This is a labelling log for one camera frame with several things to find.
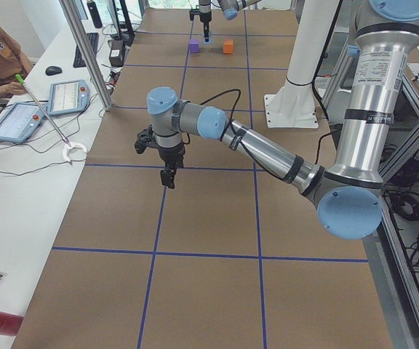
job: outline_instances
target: orange cube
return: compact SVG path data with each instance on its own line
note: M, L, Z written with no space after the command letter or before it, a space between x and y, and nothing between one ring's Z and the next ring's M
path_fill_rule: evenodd
M226 55L234 53L234 40L232 39L224 40L223 53Z

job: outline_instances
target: warning label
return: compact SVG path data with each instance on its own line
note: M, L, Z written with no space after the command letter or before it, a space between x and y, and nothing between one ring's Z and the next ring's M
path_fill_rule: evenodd
M403 52L371 52L360 56L354 86L378 85L399 91L407 55Z

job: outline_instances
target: purple cube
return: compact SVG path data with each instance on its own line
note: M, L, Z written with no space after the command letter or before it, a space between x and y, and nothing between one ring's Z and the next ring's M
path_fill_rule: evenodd
M190 49L190 53L200 52L200 44L198 43L198 39L190 39L188 41L188 48Z

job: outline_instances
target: block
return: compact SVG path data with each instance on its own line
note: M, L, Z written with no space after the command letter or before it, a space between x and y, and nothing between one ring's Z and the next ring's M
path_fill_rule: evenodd
M200 44L198 42L198 39L188 40L188 48L190 49L190 53L200 52Z
M233 52L234 52L234 40L232 39L224 40L223 53L226 55L229 55Z

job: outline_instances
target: person's hand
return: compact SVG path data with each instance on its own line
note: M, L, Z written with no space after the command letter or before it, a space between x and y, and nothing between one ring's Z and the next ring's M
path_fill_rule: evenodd
M23 95L26 93L26 90L18 82L10 82L4 86L6 87L6 93L9 95Z

